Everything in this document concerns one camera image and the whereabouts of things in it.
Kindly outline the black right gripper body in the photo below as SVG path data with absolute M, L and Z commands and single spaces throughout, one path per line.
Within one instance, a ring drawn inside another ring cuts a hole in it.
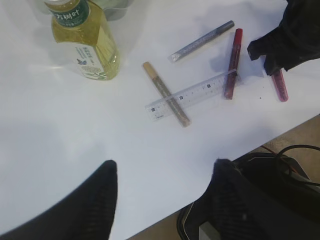
M 320 58 L 320 2 L 289 0 L 278 27 L 251 41 L 247 47 L 252 61 L 266 54 L 284 54 L 289 71 Z

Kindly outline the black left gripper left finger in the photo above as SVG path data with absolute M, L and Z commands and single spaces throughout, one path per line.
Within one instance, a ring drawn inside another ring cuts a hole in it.
M 79 187 L 2 240 L 107 240 L 118 197 L 117 164 L 106 160 Z

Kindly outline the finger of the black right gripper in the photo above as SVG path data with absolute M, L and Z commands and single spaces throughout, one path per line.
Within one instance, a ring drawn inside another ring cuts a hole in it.
M 278 70 L 284 68 L 285 55 L 284 54 L 266 54 L 264 60 L 264 70 L 268 76 L 272 76 Z

